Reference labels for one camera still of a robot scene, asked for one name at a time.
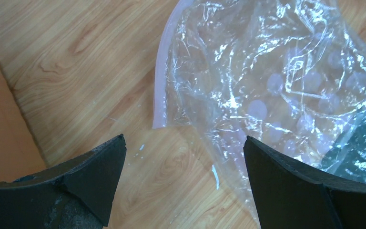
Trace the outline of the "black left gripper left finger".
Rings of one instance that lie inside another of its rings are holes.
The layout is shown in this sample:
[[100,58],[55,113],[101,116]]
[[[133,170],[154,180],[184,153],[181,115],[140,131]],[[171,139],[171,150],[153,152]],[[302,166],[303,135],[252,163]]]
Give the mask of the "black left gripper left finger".
[[0,229],[108,226],[126,152],[118,135],[54,167],[0,182]]

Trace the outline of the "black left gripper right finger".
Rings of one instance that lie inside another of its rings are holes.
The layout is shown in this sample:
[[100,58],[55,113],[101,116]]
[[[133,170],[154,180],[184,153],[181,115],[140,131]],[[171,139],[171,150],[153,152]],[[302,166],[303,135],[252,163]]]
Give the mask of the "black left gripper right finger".
[[366,229],[366,184],[286,156],[248,136],[244,159],[264,229]]

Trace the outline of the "clear zip top bag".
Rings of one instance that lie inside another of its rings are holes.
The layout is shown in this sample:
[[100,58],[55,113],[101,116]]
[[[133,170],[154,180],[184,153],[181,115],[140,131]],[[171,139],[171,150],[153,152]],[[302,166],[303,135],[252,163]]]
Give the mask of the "clear zip top bag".
[[255,220],[252,136],[366,184],[366,44],[335,0],[181,0],[156,59],[153,128],[195,127]]

